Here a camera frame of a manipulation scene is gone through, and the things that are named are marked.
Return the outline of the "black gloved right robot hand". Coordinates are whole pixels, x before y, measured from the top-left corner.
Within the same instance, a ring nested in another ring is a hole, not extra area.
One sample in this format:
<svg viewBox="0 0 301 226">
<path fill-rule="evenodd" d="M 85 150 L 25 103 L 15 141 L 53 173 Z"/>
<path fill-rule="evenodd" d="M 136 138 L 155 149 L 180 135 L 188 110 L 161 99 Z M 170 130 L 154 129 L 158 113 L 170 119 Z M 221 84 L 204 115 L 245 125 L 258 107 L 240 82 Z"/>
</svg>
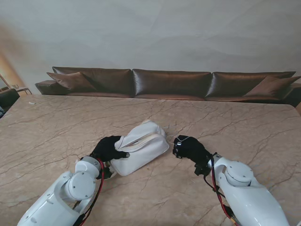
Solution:
<svg viewBox="0 0 301 226">
<path fill-rule="evenodd" d="M 212 156 L 196 138 L 185 135 L 174 139 L 173 154 L 176 158 L 188 158 L 199 167 L 206 167 Z"/>
</svg>

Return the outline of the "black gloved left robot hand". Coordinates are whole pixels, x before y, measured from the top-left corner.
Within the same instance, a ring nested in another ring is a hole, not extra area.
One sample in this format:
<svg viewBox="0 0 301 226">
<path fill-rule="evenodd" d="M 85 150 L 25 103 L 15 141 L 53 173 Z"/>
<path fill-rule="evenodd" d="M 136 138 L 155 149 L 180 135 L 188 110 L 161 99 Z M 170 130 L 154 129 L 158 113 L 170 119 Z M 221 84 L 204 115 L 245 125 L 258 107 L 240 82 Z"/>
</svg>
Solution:
<svg viewBox="0 0 301 226">
<path fill-rule="evenodd" d="M 121 136 L 110 136 L 102 138 L 89 156 L 95 159 L 100 159 L 102 162 L 130 157 L 130 153 L 117 151 L 115 149 L 115 143 L 120 139 Z"/>
</svg>

